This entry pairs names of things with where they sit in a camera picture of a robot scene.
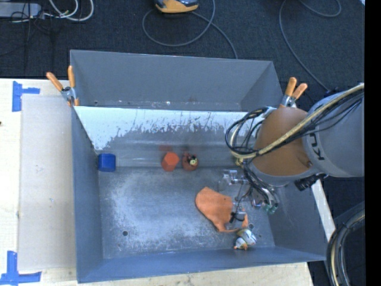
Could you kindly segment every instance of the cable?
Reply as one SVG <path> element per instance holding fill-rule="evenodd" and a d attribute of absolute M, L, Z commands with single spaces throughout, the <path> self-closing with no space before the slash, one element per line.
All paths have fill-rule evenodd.
<path fill-rule="evenodd" d="M 185 46 L 185 45 L 189 45 L 195 41 L 197 41 L 202 35 L 204 35 L 206 33 L 206 31 L 209 29 L 209 27 L 212 25 L 213 27 L 215 27 L 224 37 L 225 39 L 228 41 L 229 45 L 232 47 L 232 50 L 234 52 L 234 55 L 235 55 L 235 58 L 238 59 L 238 55 L 237 55 L 237 52 L 232 44 L 232 42 L 230 41 L 230 39 L 227 37 L 227 35 L 219 28 L 217 27 L 212 21 L 213 21 L 213 18 L 214 18 L 214 14 L 216 13 L 216 3 L 214 0 L 212 0 L 212 3 L 213 3 L 213 11 L 212 11 L 212 16 L 210 19 L 207 19 L 205 18 L 204 16 L 200 15 L 200 14 L 197 14 L 195 12 L 192 12 L 191 14 L 199 17 L 199 18 L 202 18 L 203 20 L 205 20 L 208 24 L 206 26 L 206 28 L 195 38 L 191 39 L 190 41 L 187 41 L 187 42 L 184 42 L 184 43 L 178 43 L 178 44 L 172 44 L 172 43 L 164 43 L 164 42 L 160 42 L 160 41 L 157 41 L 156 39 L 154 39 L 151 35 L 149 35 L 149 33 L 146 31 L 145 29 L 145 19 L 147 18 L 147 16 L 153 12 L 153 9 L 152 10 L 149 10 L 143 17 L 143 20 L 142 20 L 142 27 L 143 27 L 143 31 L 144 33 L 146 34 L 146 36 L 148 38 L 150 38 L 150 40 L 152 40 L 153 42 L 159 44 L 159 45 L 164 45 L 164 46 Z"/>
<path fill-rule="evenodd" d="M 329 88 L 327 88 L 321 81 L 318 80 L 318 78 L 316 76 L 314 76 L 311 71 L 302 63 L 302 61 L 300 60 L 300 58 L 297 56 L 297 54 L 294 52 L 294 50 L 292 49 L 289 41 L 287 40 L 287 37 L 285 35 L 285 32 L 283 31 L 283 26 L 282 26 L 282 9 L 283 7 L 285 6 L 285 3 L 286 3 L 287 0 L 284 0 L 282 5 L 280 6 L 280 10 L 279 10 L 279 27 L 280 27 L 280 31 L 282 33 L 282 36 L 286 42 L 286 45 L 288 46 L 288 48 L 290 49 L 292 55 L 296 58 L 296 60 L 300 63 L 300 65 L 303 67 L 303 69 L 305 71 L 308 72 L 308 74 L 310 74 L 315 80 L 316 82 L 322 86 L 326 91 L 329 91 Z M 318 11 L 315 11 L 314 9 L 312 9 L 311 7 L 309 7 L 307 4 L 305 4 L 304 2 L 302 2 L 301 0 L 298 0 L 304 7 L 306 7 L 307 9 L 309 9 L 310 11 L 314 12 L 315 14 L 318 14 L 320 16 L 323 16 L 323 17 L 336 17 L 338 16 L 340 13 L 341 13 L 341 4 L 339 2 L 339 0 L 336 0 L 336 2 L 338 3 L 339 5 L 339 11 L 336 13 L 336 14 L 323 14 L 323 13 L 320 13 Z"/>
<path fill-rule="evenodd" d="M 350 285 L 345 266 L 344 242 L 346 237 L 358 229 L 364 221 L 365 209 L 361 209 L 352 215 L 347 222 L 340 225 L 332 234 L 327 247 L 327 267 L 332 285 Z"/>
<path fill-rule="evenodd" d="M 354 92 L 357 92 L 359 90 L 362 90 L 364 89 L 364 84 L 361 83 L 359 84 L 358 86 L 355 86 L 349 90 L 347 90 L 346 92 L 343 92 L 342 94 L 340 94 L 339 96 L 337 96 L 336 98 L 332 99 L 331 101 L 323 104 L 322 106 L 320 106 L 318 109 L 316 109 L 313 113 L 311 113 L 309 116 L 307 116 L 304 120 L 302 120 L 301 122 L 299 122 L 296 126 L 294 126 L 291 130 L 289 130 L 288 132 L 286 132 L 284 135 L 282 135 L 280 138 L 278 138 L 277 140 L 275 140 L 274 142 L 272 142 L 271 144 L 269 144 L 268 146 L 260 149 L 260 150 L 253 150 L 251 153 L 250 151 L 246 151 L 246 152 L 241 152 L 239 153 L 238 151 L 236 151 L 233 147 L 234 145 L 234 140 L 236 138 L 236 134 L 238 133 L 237 130 L 235 130 L 233 132 L 233 134 L 231 135 L 229 141 L 226 143 L 228 145 L 228 147 L 230 148 L 230 151 L 232 152 L 232 154 L 237 157 L 237 158 L 241 158 L 241 159 L 246 159 L 246 158 L 255 158 L 255 157 L 258 157 L 258 156 L 261 156 L 261 155 L 264 155 L 265 153 L 268 153 L 269 151 L 271 151 L 272 149 L 274 149 L 276 146 L 280 145 L 281 143 L 283 143 L 285 140 L 287 140 L 288 138 L 290 138 L 291 136 L 293 136 L 294 134 L 296 134 L 297 132 L 299 132 L 309 121 L 311 121 L 313 118 L 321 115 L 321 113 L 323 113 L 325 110 L 327 110 L 328 108 L 330 108 L 331 106 L 335 105 L 336 103 L 338 103 L 340 100 L 342 100 L 343 98 L 345 97 L 348 97 L 350 96 L 351 94 L 353 94 Z M 233 127 L 235 127 L 238 123 L 242 122 L 245 118 L 235 122 L 233 125 L 231 125 L 231 127 L 228 128 L 227 132 L 226 132 L 226 135 L 225 135 L 225 138 L 227 139 L 227 135 L 229 134 L 229 132 L 232 130 Z"/>
<path fill-rule="evenodd" d="M 76 3 L 76 7 L 75 7 L 75 9 L 74 9 L 74 11 L 72 13 L 68 13 L 68 11 L 62 13 L 57 8 L 57 6 L 54 4 L 53 0 L 48 0 L 48 1 L 51 4 L 51 6 L 53 7 L 53 9 L 59 15 L 57 16 L 57 15 L 52 15 L 52 14 L 49 14 L 49 13 L 44 13 L 44 15 L 50 16 L 50 17 L 53 17 L 53 18 L 60 18 L 60 19 L 64 18 L 64 19 L 71 20 L 71 21 L 82 22 L 82 21 L 86 21 L 86 20 L 90 19 L 93 16 L 93 14 L 94 14 L 94 2 L 93 2 L 93 0 L 89 0 L 90 1 L 90 13 L 86 17 L 83 17 L 83 18 L 72 18 L 72 16 L 74 16 L 75 13 L 77 13 L 77 10 L 79 8 L 78 0 L 74 0 L 75 3 Z"/>

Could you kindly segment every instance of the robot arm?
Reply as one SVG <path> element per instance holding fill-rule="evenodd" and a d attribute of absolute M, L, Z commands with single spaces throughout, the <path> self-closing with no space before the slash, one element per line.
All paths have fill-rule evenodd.
<path fill-rule="evenodd" d="M 241 122 L 248 122 L 244 117 Z M 238 141 L 240 121 L 227 144 L 252 174 L 272 186 L 294 183 L 302 190 L 323 176 L 364 175 L 364 84 L 317 102 L 309 112 L 281 105 L 268 113 L 256 133 Z"/>

